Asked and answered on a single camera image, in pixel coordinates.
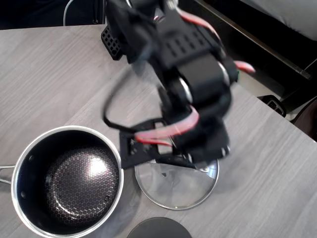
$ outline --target pan handle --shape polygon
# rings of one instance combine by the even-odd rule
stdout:
[[[14,167],[15,167],[15,165],[0,166],[0,172],[1,172],[1,170],[4,170],[4,169],[14,169]],[[0,178],[0,182],[11,184],[11,181],[8,181],[8,180],[5,180],[5,179],[1,179],[1,178]]]

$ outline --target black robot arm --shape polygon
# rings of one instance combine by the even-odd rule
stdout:
[[[155,18],[157,8],[164,17]],[[172,0],[108,0],[106,16],[102,40],[112,58],[126,55],[129,63],[146,60],[162,84],[158,87],[162,118],[132,128],[104,118],[108,126],[120,130],[122,167],[155,160],[203,170],[224,158],[229,153],[229,138],[223,117],[238,72],[217,34],[186,21]],[[176,125],[195,113],[195,123],[184,122],[182,128],[188,128],[169,135],[169,153],[159,152],[158,144],[164,144],[159,136],[150,140],[140,136],[140,131],[154,130],[159,122]]]

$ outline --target pan rim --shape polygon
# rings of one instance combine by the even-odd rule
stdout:
[[[35,226],[33,223],[31,223],[31,221],[26,217],[26,215],[23,213],[20,204],[18,202],[17,199],[17,178],[18,178],[18,174],[22,165],[22,162],[24,161],[26,155],[31,151],[31,149],[38,144],[41,140],[43,140],[44,138],[53,135],[55,133],[61,132],[61,131],[67,131],[67,130],[79,130],[79,131],[83,131],[83,132],[87,132],[90,133],[96,137],[98,137],[99,139],[101,139],[109,148],[110,150],[113,152],[118,167],[119,167],[119,188],[116,194],[116,198],[113,202],[113,204],[111,205],[110,209],[108,210],[108,212],[95,224],[93,224],[91,227],[78,232],[78,233],[74,233],[74,234],[70,234],[70,235],[57,235],[57,234],[52,234],[46,231],[43,231],[42,229],[38,228],[37,226]],[[107,138],[105,137],[103,134],[101,134],[100,132],[93,130],[91,128],[88,127],[84,127],[84,126],[78,126],[78,125],[67,125],[67,126],[61,126],[61,127],[57,127],[54,128],[52,130],[49,130],[47,132],[44,132],[43,134],[41,134],[40,136],[38,136],[36,139],[34,139],[26,148],[25,150],[22,152],[22,154],[20,155],[13,174],[12,174],[12,180],[11,180],[11,198],[12,198],[12,202],[13,202],[13,206],[14,209],[17,213],[17,215],[19,216],[20,220],[34,233],[45,237],[45,238],[79,238],[82,236],[85,236],[89,233],[91,233],[92,231],[96,230],[98,227],[100,227],[108,218],[109,216],[113,213],[114,209],[116,208],[119,199],[121,197],[122,194],[122,190],[123,190],[123,180],[124,180],[124,176],[123,176],[123,169],[121,168],[121,158],[120,158],[120,154],[117,150],[117,148],[115,147],[115,145]]]

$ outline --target wood grain surface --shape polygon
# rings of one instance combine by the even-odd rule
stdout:
[[[15,164],[39,134],[63,125],[95,129],[118,148],[102,104],[130,66],[112,61],[100,40],[104,26],[0,31],[0,164]],[[157,78],[135,68],[109,117],[126,125],[159,116]],[[168,217],[193,238],[315,238],[317,145],[239,85],[226,117],[231,155],[220,161],[218,183],[200,206],[170,211],[142,194],[125,171],[121,200],[91,238],[125,238],[141,221]],[[10,172],[1,173],[3,177]],[[0,238],[35,238],[0,184]]]

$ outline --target saucepan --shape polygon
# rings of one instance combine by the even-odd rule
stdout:
[[[78,238],[101,226],[123,188],[118,151],[99,132],[63,126],[37,137],[14,168],[11,196],[21,221],[46,238]]]

